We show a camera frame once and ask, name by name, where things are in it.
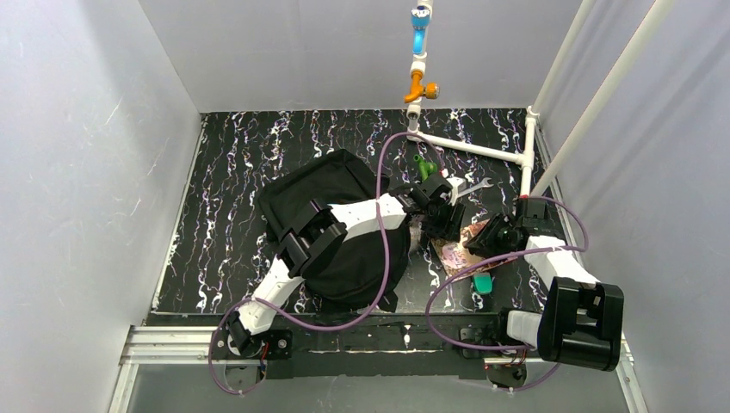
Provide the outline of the pink picture book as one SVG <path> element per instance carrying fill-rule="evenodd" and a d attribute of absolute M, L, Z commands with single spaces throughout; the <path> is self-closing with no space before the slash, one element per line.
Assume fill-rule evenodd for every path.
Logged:
<path fill-rule="evenodd" d="M 475 237 L 487 223 L 487 220 L 482 220 L 462 227 L 458 241 L 447 241 L 441 238 L 432 238 L 430 240 L 430 246 L 435 251 L 436 257 L 442 266 L 445 279 L 458 274 L 464 268 L 472 267 L 485 260 L 482 256 L 470 253 L 465 244 Z"/>

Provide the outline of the black backpack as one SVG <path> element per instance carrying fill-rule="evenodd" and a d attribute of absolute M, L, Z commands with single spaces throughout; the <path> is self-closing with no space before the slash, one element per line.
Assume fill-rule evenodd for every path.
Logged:
<path fill-rule="evenodd" d="M 276 252 L 263 299 L 282 305 L 304 285 L 324 311 L 395 311 L 411 233 L 400 202 L 376 193 L 388 183 L 338 150 L 265 185 L 257 205 Z"/>

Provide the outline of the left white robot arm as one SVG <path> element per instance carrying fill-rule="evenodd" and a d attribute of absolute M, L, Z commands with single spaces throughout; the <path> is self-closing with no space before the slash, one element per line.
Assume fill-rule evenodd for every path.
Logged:
<path fill-rule="evenodd" d="M 343 308 L 391 311 L 392 294 L 405 267 L 405 249 L 416 225 L 433 238 L 450 239 L 461 222 L 460 177 L 435 172 L 425 180 L 388 191 L 375 178 L 374 194 L 350 203 L 310 200 L 286 228 L 277 231 L 278 251 L 251 297 L 226 317 L 225 328 L 239 353 L 262 340 L 275 316 L 301 284 Z"/>

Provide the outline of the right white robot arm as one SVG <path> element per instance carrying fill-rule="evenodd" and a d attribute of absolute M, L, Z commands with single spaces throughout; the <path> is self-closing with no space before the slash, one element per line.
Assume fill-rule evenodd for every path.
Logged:
<path fill-rule="evenodd" d="M 497 264 L 524 259 L 548 288 L 542 312 L 504 309 L 500 335 L 536 349 L 545 361 L 600 371 L 620 360 L 624 293 L 602 283 L 577 260 L 588 246 L 570 245 L 548 229 L 544 196 L 522 196 L 513 214 L 498 213 L 464 244 Z"/>

